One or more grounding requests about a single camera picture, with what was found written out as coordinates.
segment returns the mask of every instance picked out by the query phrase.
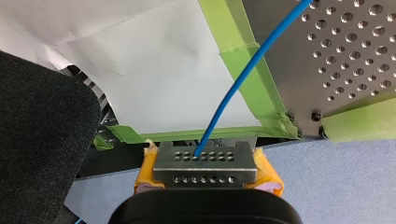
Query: gray metal surface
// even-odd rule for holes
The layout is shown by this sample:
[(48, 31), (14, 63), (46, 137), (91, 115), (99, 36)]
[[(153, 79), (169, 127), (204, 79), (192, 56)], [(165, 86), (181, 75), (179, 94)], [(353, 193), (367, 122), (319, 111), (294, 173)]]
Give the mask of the gray metal surface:
[[(262, 42), (297, 4), (296, 0), (244, 0), (256, 40)], [(395, 90), (396, 14), (392, 13), (396, 13), (394, 0), (315, 1), (265, 55), (303, 136), (318, 135), (320, 122), (311, 120), (312, 111), (326, 115)]]
[(167, 188), (242, 188), (256, 179), (256, 165), (247, 142), (235, 147), (206, 147), (193, 157), (196, 147), (161, 143), (153, 168), (154, 179)]

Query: white paper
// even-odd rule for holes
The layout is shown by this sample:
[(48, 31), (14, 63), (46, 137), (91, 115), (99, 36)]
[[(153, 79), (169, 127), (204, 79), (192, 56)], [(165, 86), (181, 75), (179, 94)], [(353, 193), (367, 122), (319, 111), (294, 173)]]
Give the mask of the white paper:
[[(205, 129), (233, 84), (197, 0), (5, 0), (0, 31), (0, 50), (77, 65), (138, 133)], [(246, 126), (238, 92), (217, 127)]]
[(93, 35), (173, 0), (2, 0), (0, 50), (61, 70), (71, 64), (53, 47)]
[[(203, 130), (233, 79), (196, 0), (180, 0), (57, 47), (138, 133)], [(218, 128), (261, 126), (240, 92)]]

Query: black object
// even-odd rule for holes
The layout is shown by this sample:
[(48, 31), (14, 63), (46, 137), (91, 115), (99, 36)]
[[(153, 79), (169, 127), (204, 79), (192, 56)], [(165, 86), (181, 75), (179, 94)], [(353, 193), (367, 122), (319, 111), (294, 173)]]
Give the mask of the black object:
[(314, 112), (312, 112), (311, 119), (312, 119), (314, 122), (320, 121), (320, 120), (321, 120), (321, 114), (320, 114), (320, 112), (317, 111), (317, 110), (315, 110)]
[(319, 137), (327, 138), (327, 134), (324, 132), (323, 126), (320, 126), (320, 127), (319, 127), (318, 135), (319, 135)]
[(109, 224), (301, 224), (283, 199), (255, 189), (157, 189), (139, 193), (114, 212)]
[(0, 51), (0, 223), (53, 223), (100, 118), (84, 84)]
[(139, 168), (144, 159), (144, 147), (148, 146), (149, 143), (117, 143), (113, 149), (103, 151), (90, 147), (78, 174), (85, 177)]

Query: perforated steel sheet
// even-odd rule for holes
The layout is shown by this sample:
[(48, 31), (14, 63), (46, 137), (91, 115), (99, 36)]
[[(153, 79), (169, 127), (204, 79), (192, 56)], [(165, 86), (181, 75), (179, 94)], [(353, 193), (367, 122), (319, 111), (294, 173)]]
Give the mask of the perforated steel sheet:
[[(298, 1), (244, 0), (262, 42)], [(396, 1), (315, 1), (265, 56), (285, 106), (304, 136), (322, 114), (396, 87)]]

